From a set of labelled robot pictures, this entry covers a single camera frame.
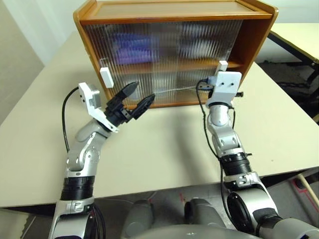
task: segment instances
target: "wooden cabinet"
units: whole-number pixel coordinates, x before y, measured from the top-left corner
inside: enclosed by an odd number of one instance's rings
[[[125,104],[155,93],[152,107],[164,107],[197,104],[196,83],[214,75],[220,60],[244,80],[277,14],[257,0],[89,0],[74,20],[108,99],[138,81]],[[102,67],[113,88],[105,87]]]

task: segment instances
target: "white table surface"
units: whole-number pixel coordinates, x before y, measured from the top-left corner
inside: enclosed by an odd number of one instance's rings
[[[78,33],[73,33],[0,126],[0,207],[54,203],[60,197],[66,150],[61,106],[79,82],[101,88]],[[235,99],[236,126],[260,175],[319,165],[319,128],[256,64]],[[78,95],[68,102],[67,133],[90,120]],[[106,197],[219,181],[200,107],[148,110],[107,140],[94,184]]]
[[[275,23],[271,32],[319,63],[319,23]]]

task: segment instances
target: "ribbed glass panel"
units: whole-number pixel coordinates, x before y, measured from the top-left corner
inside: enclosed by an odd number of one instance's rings
[[[198,80],[214,75],[228,60],[242,20],[86,25],[99,59],[109,67],[114,88],[138,81],[126,100],[134,105],[155,93],[155,104],[196,102]]]

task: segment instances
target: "black cable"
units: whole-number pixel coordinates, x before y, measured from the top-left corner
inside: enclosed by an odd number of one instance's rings
[[[199,93],[198,93],[198,86],[201,82],[206,82],[205,80],[200,80],[197,82],[197,85],[196,85],[196,94],[197,94],[197,98],[198,98],[198,102],[199,102],[199,105],[200,105],[200,108],[201,108],[201,111],[203,113],[203,122],[204,122],[204,131],[205,131],[205,136],[206,136],[206,140],[207,140],[207,143],[208,143],[208,146],[210,148],[210,150],[212,151],[212,153],[215,155],[215,157],[219,160],[217,154],[215,153],[215,151],[213,150],[212,146],[210,145],[210,142],[209,142],[209,139],[208,139],[208,135],[207,135],[207,129],[206,129],[206,113],[204,111],[204,108],[203,106],[201,105],[201,102],[200,102],[200,97],[199,97]],[[234,109],[234,116],[233,116],[233,128],[235,126],[235,118],[236,118],[236,113],[235,113],[235,109]],[[227,205],[226,205],[226,201],[225,201],[225,195],[224,195],[224,177],[223,177],[223,165],[221,163],[221,161],[219,161],[219,165],[220,165],[220,194],[221,194],[221,199],[222,199],[222,202],[223,202],[223,206],[224,206],[224,210],[227,214],[227,217],[229,218],[230,222],[234,224],[234,221],[232,219],[232,217],[230,216],[230,213],[228,211],[228,208],[227,208]]]
[[[94,205],[94,207],[93,207],[93,212],[94,212],[94,217],[95,217],[95,225],[96,225],[97,236],[98,236],[98,239],[101,239],[100,225],[99,225],[98,214],[97,214],[97,212],[96,212],[96,206],[95,206],[95,205]]]
[[[233,129],[235,127],[235,119],[236,119],[236,111],[235,111],[235,108],[233,108]]]
[[[68,138],[66,136],[66,130],[65,130],[65,106],[66,102],[70,98],[70,96],[76,92],[79,89],[79,87],[74,88],[70,93],[65,97],[63,104],[62,104],[62,130],[63,130],[63,136],[64,136],[64,142],[65,142],[65,147],[66,151],[68,152],[70,150],[69,143],[68,143]]]
[[[230,222],[234,224],[234,221],[232,219],[232,217],[230,216],[230,213],[228,211],[227,205],[226,205],[226,201],[225,201],[225,195],[224,195],[224,175],[223,175],[223,165],[221,163],[221,161],[219,162],[220,165],[220,194],[221,194],[221,200],[223,201],[223,206],[224,206],[224,210],[227,214],[227,217],[229,218]]]
[[[95,204],[94,205],[94,207],[95,207],[95,209],[96,209],[96,211],[97,211],[97,213],[98,213],[98,215],[99,215],[99,218],[100,218],[100,220],[101,220],[101,224],[102,224],[102,234],[103,234],[103,239],[106,239],[106,224],[105,224],[105,220],[104,220],[104,216],[103,216],[103,214],[102,214],[102,212],[101,212],[101,210],[100,210],[100,208]]]
[[[206,82],[205,80],[200,80],[197,82],[196,84],[196,95],[197,95],[197,98],[198,98],[198,102],[199,102],[199,106],[201,108],[201,111],[203,113],[203,123],[204,123],[204,132],[205,132],[205,136],[206,136],[206,140],[207,140],[207,143],[208,143],[208,146],[210,148],[210,151],[212,151],[212,153],[215,155],[216,158],[218,158],[217,154],[215,153],[214,149],[212,148],[212,146],[210,145],[210,142],[209,142],[209,138],[208,138],[208,134],[207,134],[207,128],[206,128],[206,113],[204,111],[204,108],[203,106],[201,105],[201,101],[200,101],[200,97],[199,97],[199,93],[198,93],[198,86],[201,82]]]

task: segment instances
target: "wire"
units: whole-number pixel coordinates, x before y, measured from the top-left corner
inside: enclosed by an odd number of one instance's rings
[[[76,92],[78,89],[79,89],[79,87],[75,87],[72,91],[70,91],[70,93],[65,97],[63,104],[62,104],[62,130],[63,130],[63,137],[64,137],[64,142],[65,142],[65,147],[66,147],[67,152],[70,150],[70,147],[69,147],[68,138],[67,138],[66,129],[65,129],[65,106],[66,106],[68,99],[71,97],[71,95],[74,92]],[[103,234],[102,238],[106,239],[105,220],[104,220],[104,217],[103,217],[101,210],[99,209],[99,207],[96,204],[93,207],[93,212],[94,212],[94,216],[95,216],[95,224],[96,224],[96,231],[97,231],[98,239],[101,239],[99,220],[100,220],[100,224],[102,225],[102,234]]]
[[[106,224],[105,224],[105,220],[104,220],[104,217],[103,217],[103,214],[102,214],[102,212],[101,212],[101,210],[100,210],[100,208],[95,204],[94,205],[94,207],[95,207],[95,209],[96,209],[96,211],[97,211],[97,213],[98,213],[98,215],[99,215],[99,218],[100,218],[100,220],[101,220],[101,224],[102,224],[102,234],[103,234],[103,239],[106,239]]]
[[[70,96],[76,92],[79,89],[79,87],[74,88],[70,93],[65,97],[63,104],[62,104],[62,130],[63,130],[63,137],[64,137],[64,142],[65,142],[65,147],[66,151],[68,152],[70,150],[69,143],[68,143],[68,138],[66,136],[66,130],[65,130],[65,106],[66,102],[70,98]]]
[[[217,154],[215,153],[215,151],[213,150],[212,146],[210,145],[210,142],[209,142],[209,139],[208,139],[208,135],[207,135],[207,129],[206,129],[206,113],[204,111],[204,108],[203,106],[201,105],[201,101],[200,101],[200,97],[199,97],[199,93],[198,93],[198,86],[201,82],[206,82],[205,80],[200,80],[198,81],[197,85],[196,85],[196,95],[197,95],[197,98],[198,98],[198,102],[199,102],[199,105],[200,105],[200,108],[201,108],[201,111],[203,113],[203,123],[204,123],[204,132],[205,132],[205,136],[206,136],[206,140],[207,140],[207,143],[208,143],[208,146],[210,148],[210,150],[212,151],[212,153],[215,155],[215,157],[219,160]],[[233,119],[233,128],[235,126],[235,117],[236,117],[236,113],[235,113],[235,109],[234,109],[234,119]],[[223,206],[224,206],[224,210],[227,214],[227,217],[229,218],[230,222],[234,224],[234,221],[232,219],[232,217],[230,216],[230,213],[228,211],[228,208],[227,208],[227,205],[226,205],[226,202],[225,202],[225,195],[224,195],[224,178],[223,178],[223,165],[221,163],[221,161],[219,160],[219,165],[220,165],[220,194],[221,194],[221,199],[222,199],[222,202],[223,202]]]
[[[197,82],[196,84],[196,95],[197,95],[197,98],[198,98],[198,102],[199,102],[199,106],[201,108],[201,111],[203,113],[203,123],[204,123],[204,132],[205,132],[205,136],[206,136],[206,140],[207,140],[207,143],[208,143],[208,146],[210,148],[210,151],[212,151],[212,153],[215,155],[215,157],[218,159],[218,156],[217,154],[215,153],[214,149],[212,148],[212,146],[210,145],[210,142],[209,142],[209,138],[208,138],[208,134],[207,134],[207,129],[206,129],[206,113],[204,111],[204,108],[203,106],[201,105],[201,101],[200,101],[200,97],[199,97],[199,93],[198,93],[198,86],[201,82],[206,82],[205,80],[200,80]]]
[[[233,108],[233,129],[235,127],[235,119],[236,119],[236,111],[235,111],[235,108]]]
[[[225,201],[225,195],[224,195],[224,175],[223,175],[223,165],[221,163],[221,161],[219,162],[220,165],[220,194],[221,194],[221,200],[223,201],[223,206],[224,206],[224,210],[227,214],[227,217],[229,218],[230,222],[234,224],[234,220],[232,219],[232,217],[230,216],[230,213],[228,211],[227,205],[226,205],[226,201]]]
[[[96,206],[95,206],[95,205],[94,205],[94,207],[93,207],[93,212],[94,212],[94,217],[95,217],[96,233],[97,233],[98,239],[100,239],[100,238],[101,238],[101,235],[100,235],[100,225],[99,225],[98,214],[97,214],[97,212],[96,212]]]
[[[148,197],[148,201],[151,200],[158,192],[154,191],[149,197]]]
[[[36,216],[34,216],[34,218],[32,219],[32,221],[30,222],[29,226],[25,229],[24,233],[21,236],[21,239],[25,238],[25,235],[27,234],[27,232],[30,230],[30,227],[32,226],[32,224],[34,223],[36,219]]]
[[[154,94],[160,94],[160,93],[166,93],[166,92],[170,92],[170,91],[182,91],[182,90],[189,90],[195,88],[195,86],[189,86],[189,87],[183,87],[183,88],[175,88],[175,89],[170,89],[170,90],[166,90],[166,91],[158,91],[158,92],[154,92]]]
[[[133,202],[125,199],[118,199],[118,198],[99,198],[99,200],[109,200],[109,201],[118,201],[118,202],[125,202],[129,204],[134,204]]]

